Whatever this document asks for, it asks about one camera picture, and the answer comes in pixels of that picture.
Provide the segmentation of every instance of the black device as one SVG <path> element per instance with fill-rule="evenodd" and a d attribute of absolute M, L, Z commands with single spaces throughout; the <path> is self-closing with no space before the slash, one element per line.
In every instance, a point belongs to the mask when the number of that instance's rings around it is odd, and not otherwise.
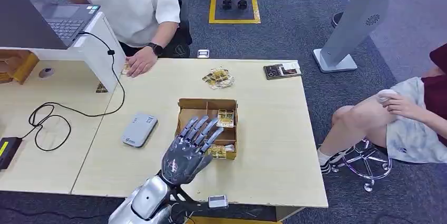
<path fill-rule="evenodd" d="M 0 170 L 9 167 L 22 139 L 17 137 L 7 137 L 0 140 Z"/>
<path fill-rule="evenodd" d="M 99 5 L 0 0 L 0 47 L 68 49 Z"/>
<path fill-rule="evenodd" d="M 275 64 L 264 66 L 264 73 L 266 74 L 267 80 L 301 76 L 300 69 L 289 69 L 285 68 L 283 64 Z"/>
<path fill-rule="evenodd" d="M 149 43 L 148 46 L 151 47 L 154 50 L 154 54 L 156 56 L 161 56 L 163 54 L 163 47 L 162 46 L 159 46 L 159 45 L 154 44 L 152 42 Z"/>

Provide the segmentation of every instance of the silver robotic hand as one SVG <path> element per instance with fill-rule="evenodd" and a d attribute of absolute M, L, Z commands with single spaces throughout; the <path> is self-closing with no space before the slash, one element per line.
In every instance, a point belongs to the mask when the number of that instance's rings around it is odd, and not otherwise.
<path fill-rule="evenodd" d="M 146 180 L 126 198 L 110 215 L 110 224 L 170 223 L 171 195 L 186 207 L 201 205 L 188 196 L 180 186 L 190 183 L 212 160 L 212 156 L 206 152 L 224 129 L 217 128 L 211 133 L 218 118 L 206 124 L 207 121 L 208 116 L 205 115 L 200 120 L 198 117 L 193 117 L 188 122 L 164 154 L 158 174 Z"/>

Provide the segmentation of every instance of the black watch strap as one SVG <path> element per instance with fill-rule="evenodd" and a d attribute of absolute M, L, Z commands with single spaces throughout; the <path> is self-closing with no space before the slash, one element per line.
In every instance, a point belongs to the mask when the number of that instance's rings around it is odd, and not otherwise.
<path fill-rule="evenodd" d="M 159 46 L 159 45 L 154 44 L 154 43 L 152 43 L 152 42 L 149 43 L 148 46 L 151 47 L 151 48 L 153 49 L 154 54 L 155 54 L 156 56 L 161 56 L 161 55 L 163 54 L 163 47 L 162 47 L 162 46 Z"/>

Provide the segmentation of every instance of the cardboard box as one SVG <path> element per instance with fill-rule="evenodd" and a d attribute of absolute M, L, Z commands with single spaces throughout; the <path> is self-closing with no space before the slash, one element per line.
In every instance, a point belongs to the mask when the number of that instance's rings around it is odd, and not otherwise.
<path fill-rule="evenodd" d="M 227 152 L 227 159 L 234 160 L 237 155 L 237 102 L 230 99 L 180 99 L 179 100 L 179 119 L 177 123 L 176 134 L 178 135 L 184 126 L 193 116 L 201 118 L 208 115 L 210 119 L 217 117 L 219 109 L 234 110 L 235 126 L 233 128 L 224 128 L 223 133 L 219 135 L 214 145 L 235 146 L 234 152 Z"/>
<path fill-rule="evenodd" d="M 16 80 L 23 84 L 38 62 L 28 50 L 0 50 L 0 83 Z"/>

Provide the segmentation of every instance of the light wood tabletop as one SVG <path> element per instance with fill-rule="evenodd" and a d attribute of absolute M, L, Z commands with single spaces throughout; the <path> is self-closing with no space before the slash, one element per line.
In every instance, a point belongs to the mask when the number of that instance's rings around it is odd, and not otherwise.
<path fill-rule="evenodd" d="M 44 68 L 53 68 L 54 74 L 39 78 Z M 0 84 L 0 136 L 23 137 L 32 129 L 29 115 L 44 102 L 59 102 L 88 114 L 104 113 L 112 94 L 96 93 L 98 84 L 84 62 L 40 61 L 24 85 Z M 49 111 L 44 108 L 37 120 Z M 86 118 L 59 107 L 53 114 L 64 116 L 72 126 L 66 143 L 52 152 L 41 151 L 34 144 L 35 130 L 24 138 L 9 168 L 0 171 L 0 190 L 70 193 L 102 118 Z M 50 118 L 37 139 L 42 147 L 53 148 L 67 131 L 62 119 Z"/>
<path fill-rule="evenodd" d="M 230 203 L 327 207 L 301 77 L 267 81 L 263 66 L 295 61 L 159 59 L 148 73 L 122 77 L 124 107 L 105 116 L 72 193 L 127 197 L 155 175 L 174 137 L 180 98 L 234 99 L 238 102 L 235 160 L 213 160 L 183 188 L 196 200 L 225 194 Z M 212 90 L 202 80 L 223 66 L 233 86 Z M 119 105 L 116 89 L 108 110 Z M 140 149 L 120 141 L 137 112 L 159 123 Z"/>

